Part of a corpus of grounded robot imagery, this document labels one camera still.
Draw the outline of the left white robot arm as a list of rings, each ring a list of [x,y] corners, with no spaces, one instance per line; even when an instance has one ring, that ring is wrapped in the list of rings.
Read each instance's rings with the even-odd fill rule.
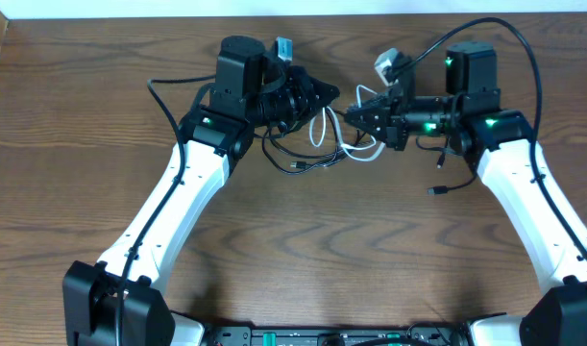
[[[286,136],[337,98],[336,86],[293,63],[292,43],[223,39],[211,76],[197,81],[159,182],[135,219],[92,264],[62,281],[70,345],[199,345],[205,326],[172,311],[164,295],[177,257],[210,199],[252,146],[257,128]]]

